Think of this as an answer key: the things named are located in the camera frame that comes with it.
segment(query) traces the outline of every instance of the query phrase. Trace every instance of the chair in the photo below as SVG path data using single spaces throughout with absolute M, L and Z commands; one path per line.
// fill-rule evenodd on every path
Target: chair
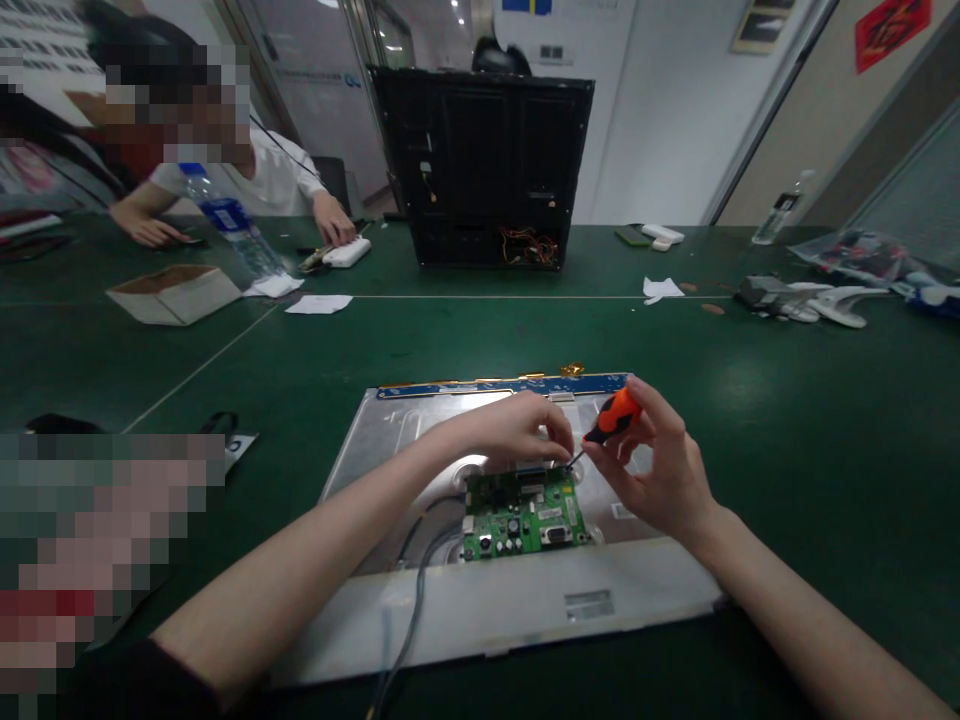
M 347 168 L 343 164 L 343 160 L 319 155 L 313 156 L 311 159 L 320 174 L 323 186 L 340 201 L 347 217 L 353 217 L 353 213 L 350 211 L 350 198 L 347 193 Z

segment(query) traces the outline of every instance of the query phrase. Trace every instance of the water bottle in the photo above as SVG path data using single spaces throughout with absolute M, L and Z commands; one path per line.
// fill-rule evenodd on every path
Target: water bottle
M 796 209 L 797 205 L 799 205 L 803 199 L 803 191 L 806 189 L 807 181 L 815 174 L 815 170 L 804 170 L 800 173 L 800 179 L 794 183 L 793 187 L 777 198 L 773 207 L 770 208 L 770 214 L 767 215 L 766 221 L 757 229 L 756 235 L 753 236 L 751 242 L 753 242 L 754 245 L 769 245 L 776 239 L 777 233 L 780 232 L 780 228 L 783 227 L 787 218 L 790 217 L 790 213 Z
M 277 253 L 264 240 L 240 202 L 223 197 L 207 177 L 203 165 L 180 163 L 180 170 L 187 176 L 190 199 L 243 258 L 253 273 L 254 285 L 274 277 L 289 277 Z

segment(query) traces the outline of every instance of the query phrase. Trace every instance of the hand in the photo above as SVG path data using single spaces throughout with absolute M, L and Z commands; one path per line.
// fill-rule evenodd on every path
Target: hand
M 700 448 L 659 392 L 635 377 L 627 388 L 643 408 L 640 422 L 605 446 L 584 443 L 583 449 L 630 512 L 689 549 L 721 509 L 710 493 Z M 653 468 L 630 475 L 624 465 L 640 444 L 653 449 Z
M 159 220 L 143 220 L 134 225 L 129 232 L 138 243 L 154 249 L 169 247 L 179 242 L 193 242 L 193 238 Z
M 357 229 L 343 211 L 340 201 L 326 190 L 313 196 L 313 216 L 327 245 L 342 247 L 357 237 Z
M 530 390 L 457 415 L 444 425 L 463 439 L 466 454 L 560 462 L 573 457 L 573 431 L 563 410 Z M 546 425 L 549 440 L 538 435 L 541 425 Z

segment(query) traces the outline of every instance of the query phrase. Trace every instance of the orange screwdriver handle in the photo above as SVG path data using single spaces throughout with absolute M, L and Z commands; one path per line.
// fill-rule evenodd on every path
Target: orange screwdriver handle
M 583 441 L 602 445 L 637 422 L 642 413 L 643 408 L 637 404 L 627 388 L 617 390 L 600 408 L 596 424 L 583 436 Z

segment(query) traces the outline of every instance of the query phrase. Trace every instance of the plastic bag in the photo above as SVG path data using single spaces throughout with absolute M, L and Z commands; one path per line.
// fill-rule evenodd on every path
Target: plastic bag
M 830 233 L 787 248 L 826 273 L 840 273 L 871 287 L 889 288 L 923 268 L 896 238 L 860 228 Z

